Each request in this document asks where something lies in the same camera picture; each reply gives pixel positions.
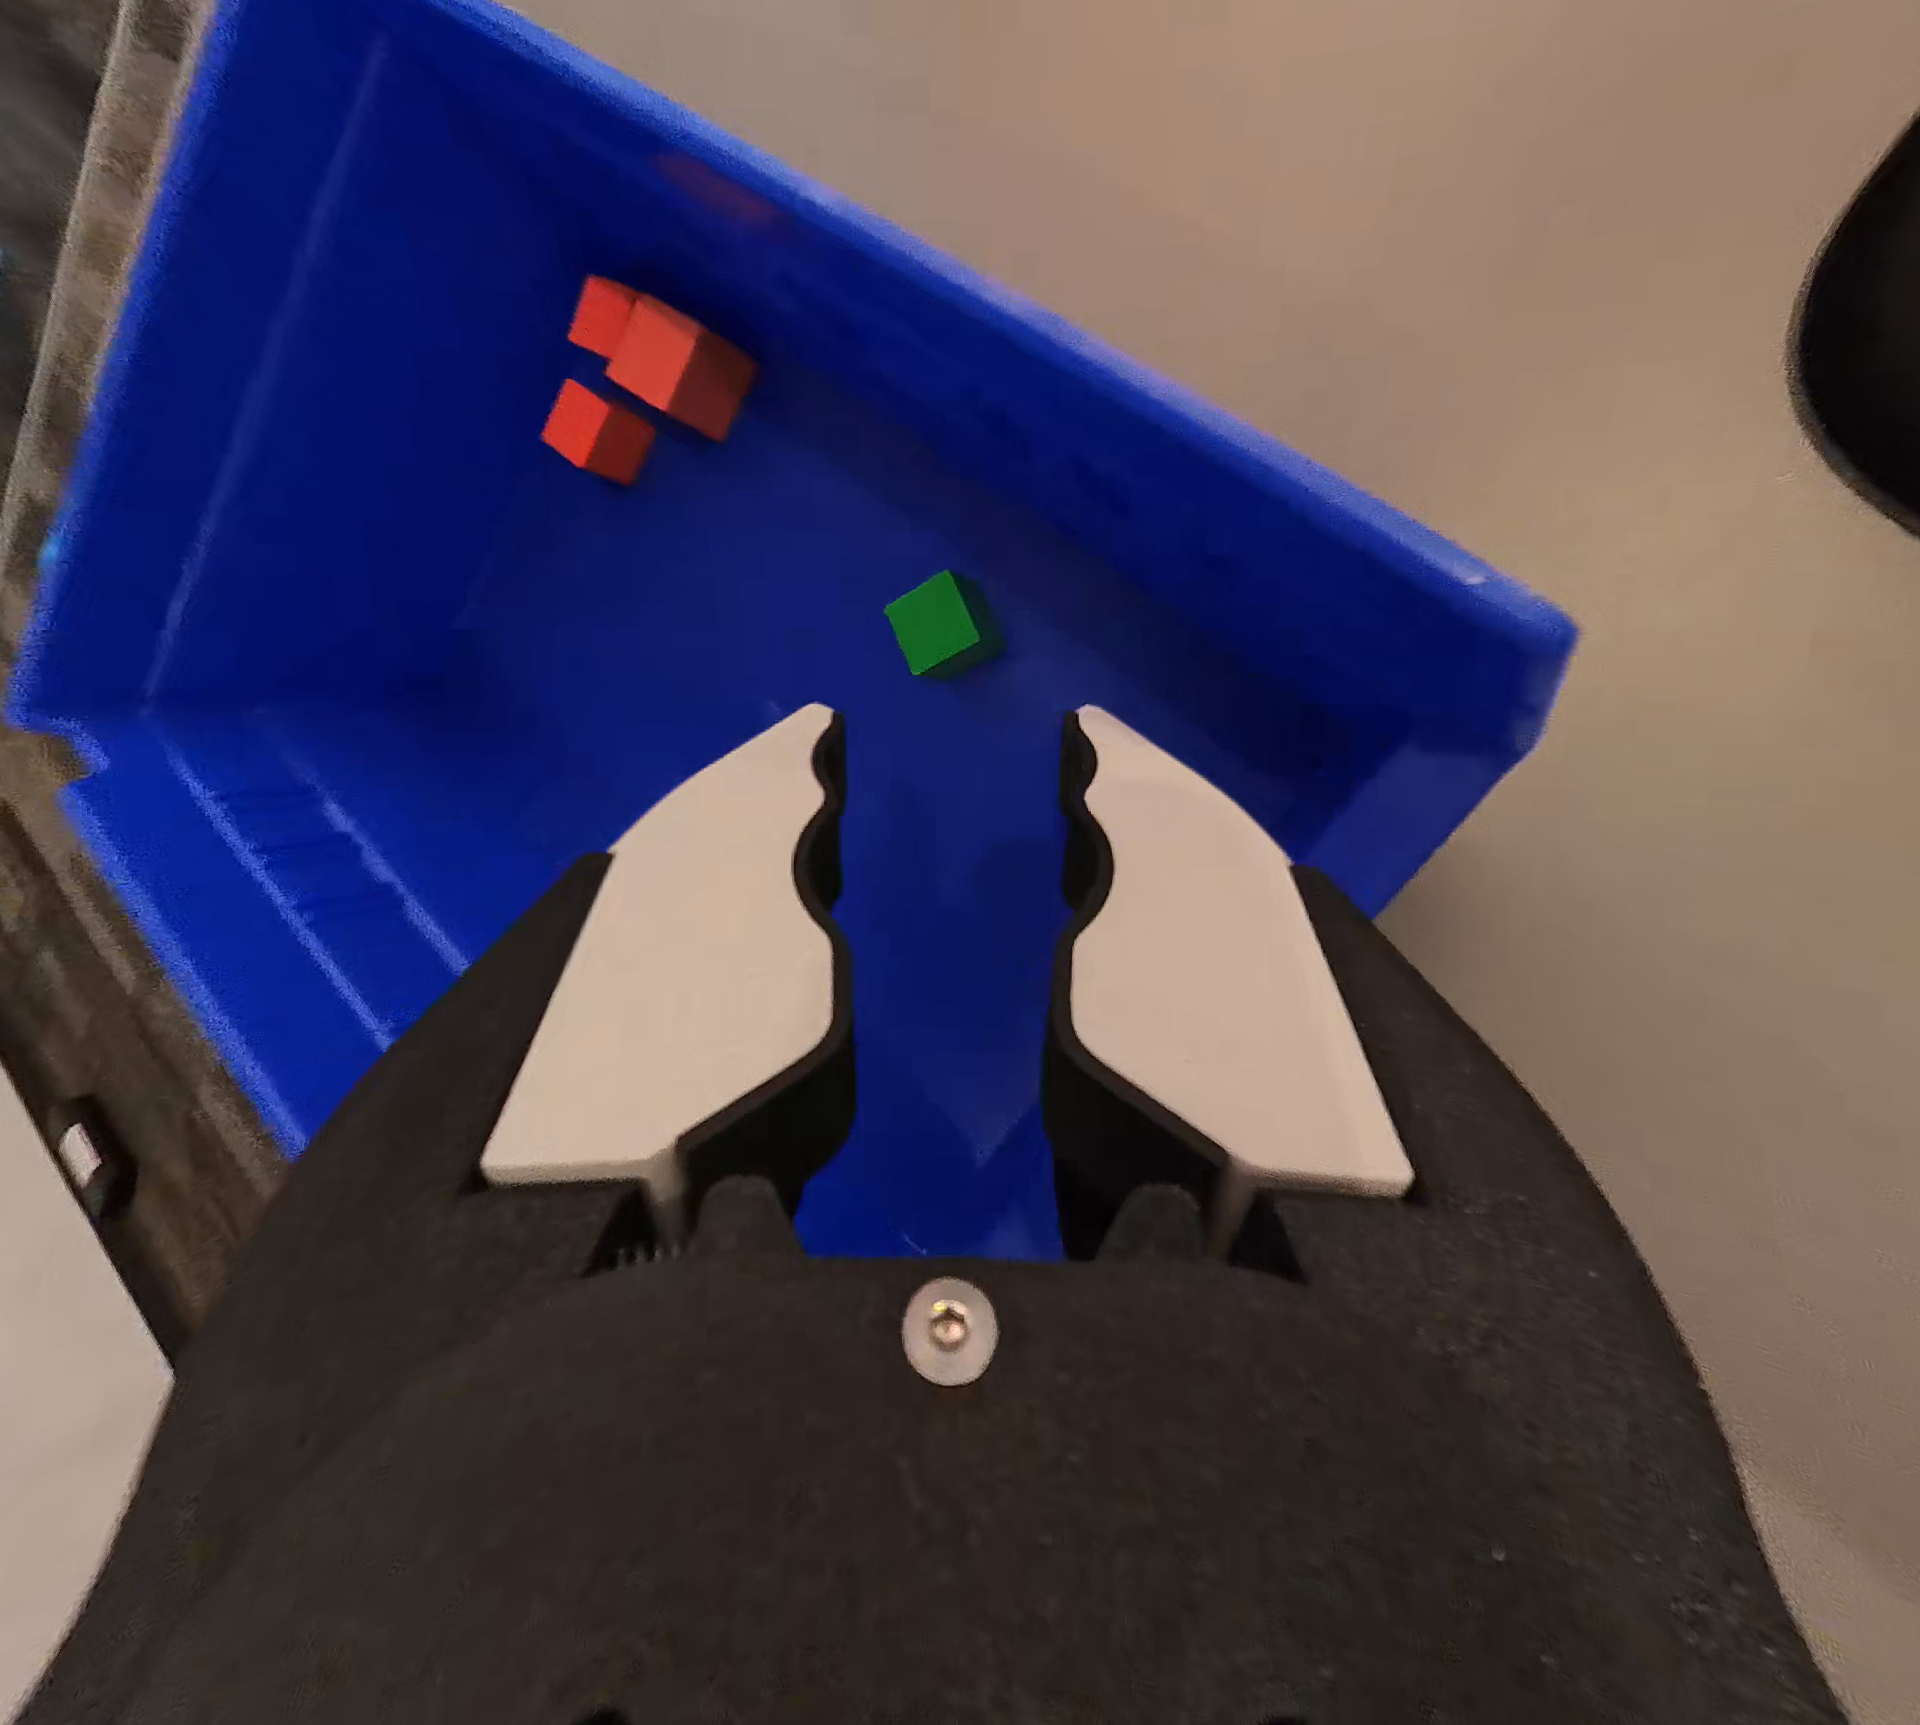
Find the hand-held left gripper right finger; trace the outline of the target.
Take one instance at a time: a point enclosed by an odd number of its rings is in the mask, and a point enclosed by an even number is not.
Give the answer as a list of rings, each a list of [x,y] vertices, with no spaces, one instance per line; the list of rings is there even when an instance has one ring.
[[[1139,1190],[1227,1256],[1268,1193],[1403,1201],[1414,1163],[1279,838],[1114,713],[1067,714],[1068,921],[1045,1031],[1067,1255]]]

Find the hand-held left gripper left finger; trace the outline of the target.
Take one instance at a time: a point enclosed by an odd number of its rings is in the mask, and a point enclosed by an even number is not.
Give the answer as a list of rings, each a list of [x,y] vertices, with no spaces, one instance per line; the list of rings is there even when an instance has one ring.
[[[486,1184],[636,1184],[663,1242],[731,1179],[801,1209],[857,1109],[834,916],[847,737],[804,705],[613,844],[482,1151]]]

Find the green wooden cube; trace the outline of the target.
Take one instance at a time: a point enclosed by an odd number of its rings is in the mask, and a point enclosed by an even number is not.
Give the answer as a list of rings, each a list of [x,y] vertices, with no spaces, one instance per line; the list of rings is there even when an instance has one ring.
[[[971,575],[943,567],[882,608],[909,673],[945,680],[1005,650],[989,595]]]

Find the blue plastic bin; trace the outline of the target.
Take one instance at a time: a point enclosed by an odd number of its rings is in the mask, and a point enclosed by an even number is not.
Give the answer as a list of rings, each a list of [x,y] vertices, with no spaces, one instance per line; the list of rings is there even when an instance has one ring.
[[[300,1152],[580,855],[845,717],[840,1255],[1056,1256],[1060,737],[1099,705],[1379,914],[1541,741],[1548,598],[493,0],[217,0],[12,668],[72,822]],[[758,364],[724,442],[568,342]],[[579,377],[633,485],[542,442]],[[1005,650],[914,678],[972,577]]]

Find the orange-red wooden cube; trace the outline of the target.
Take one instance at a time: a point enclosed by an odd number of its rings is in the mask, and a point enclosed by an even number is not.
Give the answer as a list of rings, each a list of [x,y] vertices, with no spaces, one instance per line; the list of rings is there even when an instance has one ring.
[[[642,294],[619,277],[590,272],[568,323],[568,342],[609,361],[619,352]]]
[[[702,319],[639,294],[605,373],[645,406],[724,442],[756,383],[756,359]]]
[[[541,440],[590,476],[633,485],[660,432],[656,424],[579,377],[566,377],[547,411]]]

